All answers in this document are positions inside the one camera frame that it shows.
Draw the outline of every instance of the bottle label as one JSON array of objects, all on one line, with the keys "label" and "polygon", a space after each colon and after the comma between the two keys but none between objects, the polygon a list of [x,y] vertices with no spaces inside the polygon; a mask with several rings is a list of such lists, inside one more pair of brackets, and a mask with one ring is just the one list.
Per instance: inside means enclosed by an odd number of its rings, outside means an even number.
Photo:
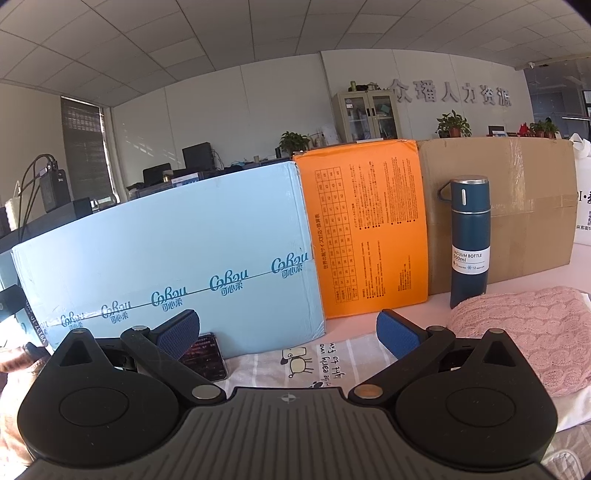
[{"label": "bottle label", "polygon": [[484,250],[460,250],[452,245],[452,268],[466,275],[478,275],[488,270],[491,248]]}]

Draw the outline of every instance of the desk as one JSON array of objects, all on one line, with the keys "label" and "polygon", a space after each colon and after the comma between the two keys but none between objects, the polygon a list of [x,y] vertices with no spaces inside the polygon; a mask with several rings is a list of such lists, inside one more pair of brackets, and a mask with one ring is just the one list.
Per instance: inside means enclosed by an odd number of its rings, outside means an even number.
[{"label": "desk", "polygon": [[[570,264],[525,277],[513,278],[488,285],[487,293],[517,293],[564,285],[591,293],[591,247],[573,245]],[[449,293],[431,295],[425,303],[402,307],[396,311],[411,322],[426,328],[447,325],[450,318]],[[375,332],[377,313],[353,315],[326,321],[325,342],[340,342],[347,338]]]}]

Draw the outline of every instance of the metal screw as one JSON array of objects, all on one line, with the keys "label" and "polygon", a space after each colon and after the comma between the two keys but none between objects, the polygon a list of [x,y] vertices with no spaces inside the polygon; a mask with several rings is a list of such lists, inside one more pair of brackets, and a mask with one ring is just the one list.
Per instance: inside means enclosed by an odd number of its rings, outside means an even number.
[{"label": "metal screw", "polygon": [[359,398],[372,400],[374,398],[381,397],[384,391],[381,387],[377,385],[366,383],[362,385],[357,385],[357,387],[355,387],[355,389],[353,390],[353,393],[355,393],[355,395],[357,395]]},{"label": "metal screw", "polygon": [[198,385],[191,390],[191,395],[199,400],[213,400],[222,390],[215,385]]}]

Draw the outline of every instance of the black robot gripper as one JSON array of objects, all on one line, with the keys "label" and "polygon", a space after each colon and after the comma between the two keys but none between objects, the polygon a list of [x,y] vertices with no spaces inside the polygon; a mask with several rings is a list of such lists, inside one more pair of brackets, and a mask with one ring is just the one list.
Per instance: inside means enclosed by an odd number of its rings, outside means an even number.
[{"label": "black robot gripper", "polygon": [[398,361],[348,398],[238,387],[226,399],[146,327],[117,347],[137,371],[114,368],[117,355],[73,330],[20,408],[35,458],[21,479],[553,478],[539,461],[556,411],[503,330],[458,339],[391,310],[377,327]]}]

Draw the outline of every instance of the glass cabinet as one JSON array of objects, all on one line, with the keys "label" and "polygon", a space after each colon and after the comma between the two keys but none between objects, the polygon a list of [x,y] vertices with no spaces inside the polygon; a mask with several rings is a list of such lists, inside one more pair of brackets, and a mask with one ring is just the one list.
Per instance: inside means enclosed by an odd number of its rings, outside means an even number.
[{"label": "glass cabinet", "polygon": [[390,90],[338,93],[333,98],[333,109],[344,142],[398,138],[398,112]]}]

